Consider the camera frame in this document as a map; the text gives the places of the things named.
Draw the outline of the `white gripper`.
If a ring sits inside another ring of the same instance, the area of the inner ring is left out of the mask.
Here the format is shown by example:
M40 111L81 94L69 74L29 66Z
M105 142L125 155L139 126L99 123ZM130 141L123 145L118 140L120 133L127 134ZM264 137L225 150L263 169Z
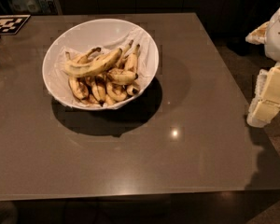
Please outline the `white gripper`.
M245 41L254 45L265 43L266 56L278 62L269 71L259 71L255 97L248 109L246 122L252 127L263 128L280 112L280 8L269 22L249 33Z

